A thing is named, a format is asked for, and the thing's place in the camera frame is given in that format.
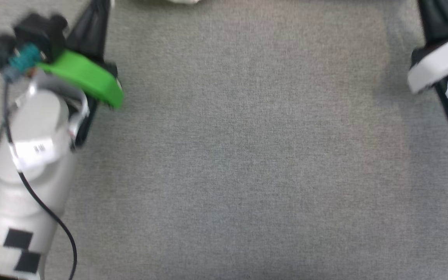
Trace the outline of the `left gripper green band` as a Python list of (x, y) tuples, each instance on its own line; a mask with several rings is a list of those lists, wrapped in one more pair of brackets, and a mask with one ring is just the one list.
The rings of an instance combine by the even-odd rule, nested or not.
[(91, 0), (67, 36), (70, 50), (64, 50), (54, 62), (37, 63), (45, 74), (61, 82), (62, 93), (77, 93), (77, 100), (85, 107), (71, 122), (73, 148), (85, 143), (98, 104), (105, 103), (112, 109), (123, 105), (117, 65), (103, 62), (109, 18), (110, 0)]

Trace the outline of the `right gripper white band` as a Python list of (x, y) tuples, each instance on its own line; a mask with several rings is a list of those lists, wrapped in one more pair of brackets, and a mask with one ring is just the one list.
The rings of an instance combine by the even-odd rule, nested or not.
[[(418, 0), (425, 44), (448, 39), (448, 0)], [(431, 51), (412, 65), (408, 72), (409, 90), (413, 94), (434, 88), (448, 107), (448, 42)]]

